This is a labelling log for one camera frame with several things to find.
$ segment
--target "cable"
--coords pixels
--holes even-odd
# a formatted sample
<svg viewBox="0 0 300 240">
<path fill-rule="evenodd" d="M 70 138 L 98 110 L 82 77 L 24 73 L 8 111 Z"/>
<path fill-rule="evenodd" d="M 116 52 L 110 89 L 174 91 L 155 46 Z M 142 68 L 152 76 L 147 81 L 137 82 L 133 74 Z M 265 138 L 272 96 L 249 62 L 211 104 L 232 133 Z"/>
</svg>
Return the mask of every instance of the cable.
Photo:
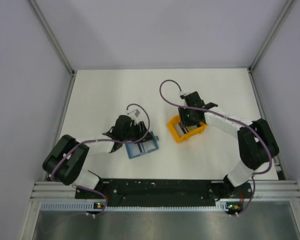
<svg viewBox="0 0 300 240">
<path fill-rule="evenodd" d="M 240 192 L 240 204 L 241 204 L 241 205 L 244 205 L 244 202 L 245 202 L 245 196 L 244 196 L 244 193 L 243 193 L 243 192 Z"/>
<path fill-rule="evenodd" d="M 250 127 L 249 125 L 245 124 L 244 122 L 241 122 L 239 120 L 236 120 L 236 119 L 233 119 L 231 117 L 226 117 L 225 115 L 219 113 L 219 112 L 215 112 L 215 111 L 212 111 L 212 110 L 208 110 L 208 109 L 204 109 L 204 108 L 199 108 L 199 107 L 192 107 L 192 106 L 182 106 L 182 105 L 178 105 L 178 104 L 175 104 L 169 100 L 167 100 L 163 94 L 162 94 L 162 86 L 166 83 L 166 82 L 172 82 L 174 84 L 177 85 L 177 87 L 179 88 L 180 92 L 182 92 L 182 88 L 181 86 L 179 85 L 179 83 L 177 83 L 175 80 L 172 80 L 172 79 L 167 79 L 167 80 L 164 80 L 161 84 L 160 84 L 160 87 L 159 87 L 159 93 L 160 93 L 160 96 L 161 98 L 168 104 L 172 105 L 172 106 L 175 106 L 175 107 L 178 107 L 178 108 L 183 108 L 183 109 L 191 109 L 191 110 L 198 110 L 198 111 L 202 111 L 202 112 L 205 112 L 205 113 L 211 113 L 211 114 L 215 114 L 221 118 L 227 118 L 229 121 L 231 122 L 234 122 L 236 124 L 240 124 L 242 126 L 244 126 L 245 128 L 249 129 L 253 135 L 259 140 L 259 142 L 261 143 L 261 145 L 263 146 L 268 158 L 269 158 L 269 166 L 266 170 L 264 171 L 260 171 L 260 172 L 254 172 L 251 176 L 251 179 L 252 179 L 252 182 L 253 182 L 253 190 L 251 192 L 251 196 L 249 198 L 249 201 L 246 203 L 246 206 L 243 208 L 243 210 L 237 214 L 237 216 L 240 216 L 242 213 L 244 213 L 246 211 L 246 209 L 248 208 L 248 206 L 250 205 L 252 199 L 254 198 L 254 195 L 255 195 L 255 191 L 256 191 L 256 182 L 255 182 L 255 179 L 254 179 L 254 176 L 255 175 L 261 175 L 261 174 L 265 174 L 267 172 L 270 171 L 270 169 L 272 168 L 272 157 L 271 157 L 271 154 L 270 154 L 270 151 L 267 147 L 267 145 L 265 144 L 265 142 L 262 140 L 262 138 L 257 134 L 257 132 L 252 128 Z"/>
<path fill-rule="evenodd" d="M 140 106 L 139 104 L 136 104 L 136 103 L 131 103 L 129 104 L 127 107 L 126 107 L 126 110 L 128 110 L 128 108 L 130 106 L 137 106 L 139 108 L 141 108 L 144 112 L 144 114 L 146 115 L 146 118 L 148 120 L 148 127 L 146 129 L 146 132 L 145 134 L 139 138 L 138 140 L 135 140 L 135 141 L 118 141 L 118 140 L 113 140 L 113 139 L 92 139 L 92 140 L 86 140 L 86 141 L 83 141 L 83 142 L 80 142 L 78 143 L 77 145 L 75 145 L 59 162 L 58 164 L 55 166 L 55 168 L 52 170 L 51 172 L 51 180 L 52 181 L 55 181 L 55 174 L 57 172 L 57 170 L 60 168 L 60 166 L 64 163 L 64 161 L 69 157 L 70 154 L 72 154 L 81 144 L 90 144 L 90 143 L 95 143 L 95 142 L 114 142 L 114 143 L 119 143 L 119 144 L 136 144 L 140 141 L 142 141 L 148 134 L 149 130 L 150 130 L 150 117 L 147 113 L 147 111 L 142 107 Z"/>
<path fill-rule="evenodd" d="M 93 171 L 88 170 L 89 173 L 95 175 L 96 177 L 98 177 L 99 179 L 102 179 L 99 175 L 95 174 Z"/>
<path fill-rule="evenodd" d="M 90 188 L 87 188 L 87 187 L 84 187 L 84 186 L 80 186 L 80 185 L 77 185 L 76 187 L 79 188 L 79 189 L 83 189 L 83 190 L 86 190 L 86 191 L 90 191 L 90 192 L 96 193 L 96 194 L 98 194 L 98 195 L 100 195 L 101 197 L 104 198 L 105 204 L 104 204 L 103 208 L 101 209 L 101 211 L 99 211 L 97 214 L 94 215 L 94 217 L 100 216 L 100 215 L 105 211 L 105 209 L 106 209 L 106 207 L 107 207 L 107 205 L 108 205 L 108 199 L 107 199 L 107 197 L 106 197 L 103 193 L 101 193 L 101 192 L 99 192 L 99 191 L 97 191 L 97 190 L 94 190 L 94 189 L 90 189 Z M 77 216 L 77 215 L 83 215 L 83 214 L 86 214 L 86 213 L 84 213 L 84 212 L 75 212 L 75 213 L 73 213 L 73 214 L 71 214 L 71 215 L 65 217 L 65 218 L 62 219 L 61 221 L 59 221 L 56 225 L 54 225 L 54 227 L 50 228 L 49 230 L 44 230 L 44 229 L 43 229 L 43 226 L 42 226 L 42 222 L 43 222 L 43 221 L 42 221 L 42 219 L 41 219 L 41 221 L 40 221 L 40 231 L 41 231 L 43 234 L 49 234 L 49 233 L 51 233 L 53 230 L 55 230 L 57 227 L 59 227 L 61 224 L 63 224 L 63 223 L 65 223 L 66 221 L 68 221 L 70 218 L 72 218 L 72 217 L 74 217 L 74 216 Z"/>
</svg>

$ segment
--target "enclosure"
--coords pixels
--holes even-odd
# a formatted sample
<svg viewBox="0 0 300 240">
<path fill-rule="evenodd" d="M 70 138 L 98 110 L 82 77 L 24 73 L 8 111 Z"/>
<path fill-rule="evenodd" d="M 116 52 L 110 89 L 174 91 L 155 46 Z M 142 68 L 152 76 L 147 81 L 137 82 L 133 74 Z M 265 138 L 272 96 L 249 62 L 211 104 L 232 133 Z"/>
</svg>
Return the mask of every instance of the enclosure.
<svg viewBox="0 0 300 240">
<path fill-rule="evenodd" d="M 131 103 L 147 110 L 159 149 L 129 159 L 123 147 L 83 168 L 140 182 L 230 172 L 238 141 L 221 130 L 175 142 L 167 123 L 178 110 L 159 94 L 166 79 L 268 121 L 280 153 L 256 176 L 249 209 L 236 218 L 219 211 L 222 200 L 197 210 L 109 207 L 95 219 L 45 209 L 77 201 L 73 187 L 45 181 L 60 137 L 104 133 Z M 181 103 L 173 84 L 162 94 Z M 0 239 L 187 237 L 300 239 L 300 0 L 0 1 Z"/>
</svg>

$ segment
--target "black mounting plate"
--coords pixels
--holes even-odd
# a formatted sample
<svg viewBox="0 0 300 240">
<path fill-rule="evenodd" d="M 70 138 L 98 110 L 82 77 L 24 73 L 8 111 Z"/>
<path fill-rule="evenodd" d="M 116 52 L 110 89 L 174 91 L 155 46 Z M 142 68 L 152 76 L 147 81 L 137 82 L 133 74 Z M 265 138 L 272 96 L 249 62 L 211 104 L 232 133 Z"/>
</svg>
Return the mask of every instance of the black mounting plate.
<svg viewBox="0 0 300 240">
<path fill-rule="evenodd" d="M 249 183 L 240 190 L 251 196 Z M 222 181 L 182 179 L 121 179 L 104 178 L 95 190 L 108 198 L 109 207 L 207 207 L 215 206 L 220 198 L 230 198 Z M 100 199 L 91 191 L 79 189 L 76 199 Z"/>
</svg>

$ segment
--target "metal floor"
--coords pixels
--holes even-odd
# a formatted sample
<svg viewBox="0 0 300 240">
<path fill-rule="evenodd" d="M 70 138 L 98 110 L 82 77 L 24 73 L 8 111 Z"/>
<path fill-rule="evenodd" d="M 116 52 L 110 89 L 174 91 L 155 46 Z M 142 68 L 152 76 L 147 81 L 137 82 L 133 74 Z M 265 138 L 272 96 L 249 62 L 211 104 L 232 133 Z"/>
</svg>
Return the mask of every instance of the metal floor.
<svg viewBox="0 0 300 240">
<path fill-rule="evenodd" d="M 289 203 L 253 202 L 241 217 L 223 212 L 40 213 L 34 240 L 298 240 Z"/>
</svg>

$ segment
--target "black bracket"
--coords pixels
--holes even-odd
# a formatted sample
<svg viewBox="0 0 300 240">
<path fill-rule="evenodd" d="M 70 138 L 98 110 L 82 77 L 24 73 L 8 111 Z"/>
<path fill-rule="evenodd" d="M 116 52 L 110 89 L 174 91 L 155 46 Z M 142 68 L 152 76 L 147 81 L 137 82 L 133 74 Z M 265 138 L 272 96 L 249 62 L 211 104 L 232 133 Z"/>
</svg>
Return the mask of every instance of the black bracket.
<svg viewBox="0 0 300 240">
<path fill-rule="evenodd" d="M 207 207 L 219 199 L 240 198 L 240 193 L 230 196 L 222 181 L 211 180 L 105 178 L 95 190 L 106 195 L 109 207 Z M 245 183 L 240 192 L 249 198 L 250 184 Z M 75 198 L 101 197 L 79 189 Z"/>
<path fill-rule="evenodd" d="M 266 120 L 260 118 L 253 121 L 250 127 L 262 138 L 272 158 L 279 154 L 278 144 Z M 254 134 L 248 128 L 240 128 L 237 134 L 240 157 L 248 168 L 256 170 L 263 163 L 269 162 L 266 150 L 260 142 L 256 142 Z"/>
<path fill-rule="evenodd" d="M 180 97 L 181 99 L 184 99 L 185 104 L 188 107 L 202 108 L 207 110 L 213 107 L 218 107 L 218 105 L 213 102 L 205 104 L 205 102 L 200 98 L 197 91 L 194 91 L 188 95 L 182 95 Z M 178 111 L 181 126 L 183 128 L 190 126 L 200 126 L 200 122 L 206 123 L 205 112 L 203 111 L 186 109 L 182 107 L 178 107 Z"/>
<path fill-rule="evenodd" d="M 120 115 L 118 119 L 115 121 L 115 125 L 110 128 L 109 131 L 103 133 L 103 135 L 118 141 L 136 141 L 140 139 L 147 132 L 146 125 L 143 121 L 140 121 L 138 124 L 135 124 L 135 121 L 131 119 L 131 117 L 127 115 Z M 152 136 L 149 132 L 145 136 L 145 138 L 140 141 L 140 143 L 144 143 L 147 141 L 152 141 L 154 136 Z M 115 142 L 111 153 L 117 151 L 122 147 L 122 143 Z"/>
<path fill-rule="evenodd" d="M 51 174 L 64 155 L 78 144 L 79 142 L 77 142 L 72 136 L 62 136 L 44 160 L 42 168 L 47 173 Z M 87 145 L 80 144 L 71 156 L 59 167 L 54 178 L 62 182 L 64 185 L 72 184 L 80 174 L 88 151 L 89 147 Z"/>
</svg>

